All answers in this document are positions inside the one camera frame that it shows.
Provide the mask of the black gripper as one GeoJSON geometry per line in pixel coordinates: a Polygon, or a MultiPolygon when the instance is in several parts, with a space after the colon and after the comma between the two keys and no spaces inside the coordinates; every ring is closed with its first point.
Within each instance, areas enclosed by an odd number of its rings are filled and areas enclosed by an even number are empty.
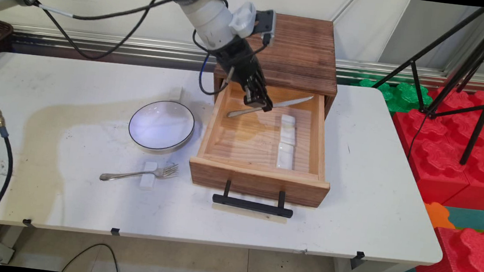
{"type": "Polygon", "coordinates": [[[267,45],[269,44],[264,43],[259,49],[253,50],[246,39],[235,37],[220,49],[209,50],[226,73],[234,68],[232,80],[240,83],[245,91],[245,106],[260,107],[263,112],[273,109],[272,100],[266,88],[264,72],[257,57],[257,54],[266,49],[267,45]]]}

